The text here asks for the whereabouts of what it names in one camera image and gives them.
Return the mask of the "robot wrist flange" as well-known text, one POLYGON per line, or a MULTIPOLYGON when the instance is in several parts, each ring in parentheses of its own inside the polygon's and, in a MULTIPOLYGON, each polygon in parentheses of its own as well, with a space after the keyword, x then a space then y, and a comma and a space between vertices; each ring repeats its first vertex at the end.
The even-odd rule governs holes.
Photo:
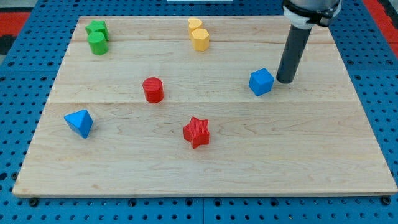
POLYGON ((342 0, 283 0, 284 16, 299 29, 328 27, 341 11, 342 0))

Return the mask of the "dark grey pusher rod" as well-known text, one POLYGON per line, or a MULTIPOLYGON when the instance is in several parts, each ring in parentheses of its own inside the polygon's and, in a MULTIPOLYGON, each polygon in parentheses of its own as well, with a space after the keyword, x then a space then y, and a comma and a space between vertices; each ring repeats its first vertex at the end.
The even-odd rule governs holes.
POLYGON ((293 25, 290 26, 276 75, 276 79, 280 83, 293 82, 310 33, 311 29, 299 29, 293 25))

